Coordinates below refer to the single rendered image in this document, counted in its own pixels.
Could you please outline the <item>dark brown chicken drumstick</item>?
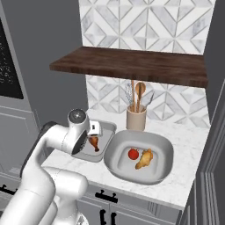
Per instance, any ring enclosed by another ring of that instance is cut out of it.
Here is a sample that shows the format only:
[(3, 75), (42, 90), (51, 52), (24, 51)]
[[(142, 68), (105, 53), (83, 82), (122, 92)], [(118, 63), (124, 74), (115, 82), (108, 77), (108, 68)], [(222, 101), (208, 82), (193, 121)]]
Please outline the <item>dark brown chicken drumstick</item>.
[(99, 151), (99, 148), (98, 148), (98, 137), (97, 136), (91, 136), (89, 138), (89, 142), (94, 147), (95, 151), (98, 152)]

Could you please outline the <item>small grey rectangular tupperware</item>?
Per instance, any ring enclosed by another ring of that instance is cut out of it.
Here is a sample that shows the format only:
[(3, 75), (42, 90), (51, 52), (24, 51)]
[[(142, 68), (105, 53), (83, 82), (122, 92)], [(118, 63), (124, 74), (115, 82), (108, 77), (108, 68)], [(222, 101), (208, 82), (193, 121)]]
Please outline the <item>small grey rectangular tupperware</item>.
[(110, 140), (115, 135), (117, 126), (114, 123), (102, 120), (100, 120), (99, 123), (102, 128), (102, 135), (98, 138), (99, 151), (96, 152), (95, 148), (90, 144), (89, 141), (87, 141), (84, 148), (79, 153), (74, 155), (75, 158), (94, 163), (98, 163), (102, 160)]

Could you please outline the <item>red tomato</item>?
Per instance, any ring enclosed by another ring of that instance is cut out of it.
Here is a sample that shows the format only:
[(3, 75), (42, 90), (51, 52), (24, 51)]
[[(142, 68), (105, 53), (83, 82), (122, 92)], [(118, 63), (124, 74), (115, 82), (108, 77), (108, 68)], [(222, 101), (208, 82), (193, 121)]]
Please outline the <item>red tomato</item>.
[(128, 157), (132, 160), (135, 160), (139, 157), (139, 151), (137, 149), (130, 149), (128, 151)]

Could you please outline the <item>golden chicken drumstick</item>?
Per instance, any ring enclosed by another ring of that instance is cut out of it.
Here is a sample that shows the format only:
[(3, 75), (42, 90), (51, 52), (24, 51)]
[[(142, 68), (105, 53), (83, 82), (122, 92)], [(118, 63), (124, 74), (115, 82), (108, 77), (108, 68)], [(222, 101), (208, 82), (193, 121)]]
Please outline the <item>golden chicken drumstick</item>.
[(149, 166), (150, 161), (153, 159), (153, 153), (151, 149), (143, 150), (140, 161), (135, 165), (135, 168), (139, 170), (142, 167)]

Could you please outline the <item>large grey rounded tupperware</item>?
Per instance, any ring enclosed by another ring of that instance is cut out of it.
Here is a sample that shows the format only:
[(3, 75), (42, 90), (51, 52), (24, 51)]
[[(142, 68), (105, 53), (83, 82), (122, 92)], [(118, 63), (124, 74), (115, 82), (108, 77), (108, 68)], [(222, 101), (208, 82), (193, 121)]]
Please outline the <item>large grey rounded tupperware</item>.
[[(139, 151), (137, 159), (128, 157), (130, 149)], [(135, 165), (140, 161), (142, 151), (147, 149), (152, 150), (153, 159), (149, 166), (137, 170)], [(123, 130), (110, 141), (105, 150), (104, 163), (117, 178), (140, 185), (156, 185), (171, 173), (173, 156), (173, 146), (165, 137), (142, 131)]]

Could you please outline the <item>beige utensil pot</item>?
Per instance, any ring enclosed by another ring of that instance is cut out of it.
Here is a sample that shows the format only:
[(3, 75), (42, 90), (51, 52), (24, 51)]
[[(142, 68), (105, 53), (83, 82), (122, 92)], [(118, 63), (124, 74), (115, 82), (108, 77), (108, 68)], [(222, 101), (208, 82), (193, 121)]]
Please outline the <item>beige utensil pot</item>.
[(131, 106), (127, 108), (127, 125), (129, 130), (143, 131), (146, 125), (147, 110), (143, 105), (140, 105), (139, 112), (132, 112)]

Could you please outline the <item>wooden spoon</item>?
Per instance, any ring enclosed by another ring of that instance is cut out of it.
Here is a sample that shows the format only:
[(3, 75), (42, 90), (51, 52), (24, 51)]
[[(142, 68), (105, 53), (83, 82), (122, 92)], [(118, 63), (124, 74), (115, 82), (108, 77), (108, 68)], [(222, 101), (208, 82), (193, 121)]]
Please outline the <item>wooden spoon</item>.
[(136, 105), (136, 111), (140, 111), (140, 104), (141, 104), (141, 99), (142, 95), (146, 90), (146, 85), (144, 82), (138, 82), (135, 86), (135, 92), (137, 94), (137, 105)]

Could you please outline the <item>grey cupboard door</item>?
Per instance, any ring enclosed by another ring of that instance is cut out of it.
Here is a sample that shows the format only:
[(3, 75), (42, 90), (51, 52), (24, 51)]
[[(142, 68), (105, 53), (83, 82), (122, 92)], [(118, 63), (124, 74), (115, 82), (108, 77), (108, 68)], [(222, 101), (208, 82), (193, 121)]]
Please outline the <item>grey cupboard door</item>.
[(79, 211), (86, 217), (89, 225), (100, 225), (99, 211), (105, 210), (106, 225), (110, 225), (109, 222), (109, 204), (100, 200), (94, 200), (87, 197), (77, 200)]
[(179, 211), (173, 208), (163, 208), (159, 214), (145, 214), (133, 209), (110, 205), (111, 213), (116, 213), (116, 225), (177, 225)]

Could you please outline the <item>dark wooden shelf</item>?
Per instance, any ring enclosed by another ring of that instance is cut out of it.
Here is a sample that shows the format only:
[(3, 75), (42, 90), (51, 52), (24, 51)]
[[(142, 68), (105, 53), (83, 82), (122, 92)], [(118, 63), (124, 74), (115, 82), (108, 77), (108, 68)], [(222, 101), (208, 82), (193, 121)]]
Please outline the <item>dark wooden shelf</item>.
[(207, 87), (202, 55), (174, 54), (103, 47), (80, 47), (49, 65), (51, 70)]

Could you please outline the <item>grey drawer front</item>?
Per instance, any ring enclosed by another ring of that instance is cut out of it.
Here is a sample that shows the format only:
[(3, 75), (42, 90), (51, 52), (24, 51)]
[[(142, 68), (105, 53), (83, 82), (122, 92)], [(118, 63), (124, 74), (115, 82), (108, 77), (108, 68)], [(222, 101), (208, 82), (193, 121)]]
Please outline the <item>grey drawer front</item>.
[[(100, 192), (100, 190), (104, 190), (105, 194), (109, 196), (111, 196), (115, 192), (116, 197), (118, 198), (118, 202), (116, 204), (123, 205), (126, 207), (132, 207), (134, 209), (142, 210), (145, 212), (149, 212), (150, 214), (153, 214), (153, 215), (159, 214), (163, 208), (168, 207), (159, 203), (155, 203), (153, 201), (149, 201), (146, 197), (138, 198), (133, 193), (116, 192), (112, 189), (106, 189), (104, 187), (99, 187), (96, 185), (89, 185), (87, 194), (91, 197), (94, 197), (95, 199), (101, 200), (95, 197), (95, 193)], [(182, 214), (182, 211), (179, 209), (177, 210), (179, 211), (179, 217), (180, 217)]]

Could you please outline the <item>tall grey cabinet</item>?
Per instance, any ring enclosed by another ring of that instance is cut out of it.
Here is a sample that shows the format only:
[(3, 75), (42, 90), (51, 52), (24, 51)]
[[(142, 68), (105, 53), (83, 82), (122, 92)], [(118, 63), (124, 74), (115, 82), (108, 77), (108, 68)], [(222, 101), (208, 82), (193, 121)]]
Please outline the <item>tall grey cabinet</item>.
[(225, 150), (225, 79), (216, 103), (205, 148), (178, 225), (222, 225), (219, 217), (216, 166)]

